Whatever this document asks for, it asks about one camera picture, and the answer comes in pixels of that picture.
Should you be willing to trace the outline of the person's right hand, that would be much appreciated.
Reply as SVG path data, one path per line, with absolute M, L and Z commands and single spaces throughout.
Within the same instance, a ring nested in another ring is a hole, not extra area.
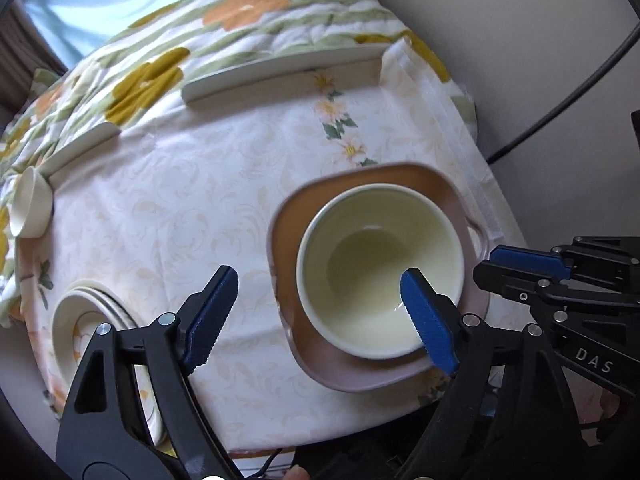
M 282 480 L 310 480 L 310 474 L 303 467 L 294 465 L 285 473 Z

